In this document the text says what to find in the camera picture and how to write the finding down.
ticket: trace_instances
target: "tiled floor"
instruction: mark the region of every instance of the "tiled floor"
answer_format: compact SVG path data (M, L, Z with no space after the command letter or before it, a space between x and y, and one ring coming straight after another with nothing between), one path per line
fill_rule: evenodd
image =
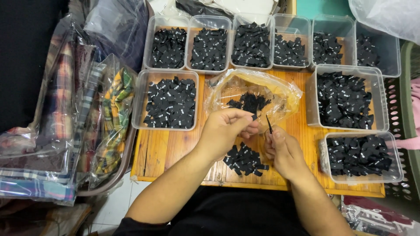
M83 235L95 231L98 231L99 236L112 235L137 195L149 184L150 182L132 182L130 173L126 173L122 186L94 204L93 214L84 224Z

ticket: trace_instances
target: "black tweezers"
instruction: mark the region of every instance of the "black tweezers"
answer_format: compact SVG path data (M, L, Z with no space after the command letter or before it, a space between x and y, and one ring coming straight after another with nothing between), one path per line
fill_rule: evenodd
M265 117L267 118L268 128L269 128L269 130L270 130L270 134L272 134L272 133L273 133L273 128L271 128L271 124L270 124L270 121L268 120L268 116L267 116L267 114L265 115Z

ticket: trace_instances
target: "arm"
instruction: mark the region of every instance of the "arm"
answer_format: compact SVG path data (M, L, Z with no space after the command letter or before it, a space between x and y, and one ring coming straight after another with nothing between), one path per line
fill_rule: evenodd
M354 236L344 217L310 172L299 142L282 128L265 133L265 151L276 170L291 183L297 214L311 236Z
M214 162L232 148L236 136L258 132L252 113L224 109L209 115L196 147L146 187L126 217L143 223L166 223L187 203Z

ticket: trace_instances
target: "wooden table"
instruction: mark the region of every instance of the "wooden table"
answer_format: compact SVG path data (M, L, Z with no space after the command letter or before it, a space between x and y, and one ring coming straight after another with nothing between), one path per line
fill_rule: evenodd
M305 82L312 74L310 71L295 72L278 69L270 69L267 72L288 82L294 81L302 91L305 91ZM200 87L197 89L199 91L199 107L195 129L192 131L139 130L135 144L131 180L155 180L165 170L170 168L176 161L194 148L207 119L202 103L209 92L208 85L205 83L205 76L200 75L199 78ZM323 138L326 133L338 130L310 128L306 125L305 94L303 94L300 100L299 112L283 121L280 126L299 140L307 165L327 193L365 197L385 197L383 184L358 184L353 186L336 184L321 171L318 156L318 140ZM240 142L241 139L238 138L236 144L240 144ZM246 144L253 150L258 150L262 153L260 151L262 142L264 142L263 136L255 135L246 142ZM264 155L261 155L261 161L263 164L272 165L272 162ZM202 185L275 190L288 190L290 188L287 181L281 177L272 166L270 170L262 170L262 172L263 175L261 177L257 177L253 174L239 177L233 170L229 169L223 161L219 161L210 169L202 182Z

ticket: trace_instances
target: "forearm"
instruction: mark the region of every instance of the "forearm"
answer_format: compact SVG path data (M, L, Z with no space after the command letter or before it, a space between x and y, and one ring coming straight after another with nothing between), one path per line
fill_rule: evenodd
M146 187L126 217L143 223L166 223L182 209L200 186L214 162L196 149Z
M291 181L296 210L311 236L354 236L344 217L328 198L315 176L308 172Z

